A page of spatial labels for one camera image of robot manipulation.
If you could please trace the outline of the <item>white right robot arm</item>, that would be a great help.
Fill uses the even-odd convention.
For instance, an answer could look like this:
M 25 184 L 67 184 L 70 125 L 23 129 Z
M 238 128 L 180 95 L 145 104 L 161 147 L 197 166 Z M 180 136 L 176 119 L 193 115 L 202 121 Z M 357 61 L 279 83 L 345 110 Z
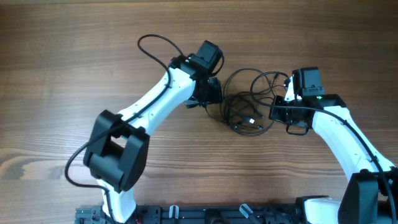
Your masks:
M 397 167 L 370 143 L 338 95 L 275 96 L 269 117 L 288 127 L 314 130 L 348 180 L 340 201 L 298 198 L 299 222 L 397 223 Z

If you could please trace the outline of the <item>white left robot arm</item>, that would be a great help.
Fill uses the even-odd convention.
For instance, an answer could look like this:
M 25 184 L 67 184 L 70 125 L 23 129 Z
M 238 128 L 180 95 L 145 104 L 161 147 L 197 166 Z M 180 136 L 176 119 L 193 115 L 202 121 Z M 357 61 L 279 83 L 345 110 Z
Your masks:
M 150 136 L 164 119 L 182 103 L 220 101 L 215 67 L 222 58 L 221 53 L 179 55 L 137 102 L 118 113 L 104 110 L 97 116 L 83 163 L 102 188 L 106 218 L 126 223 L 134 215 L 134 185 L 146 166 Z

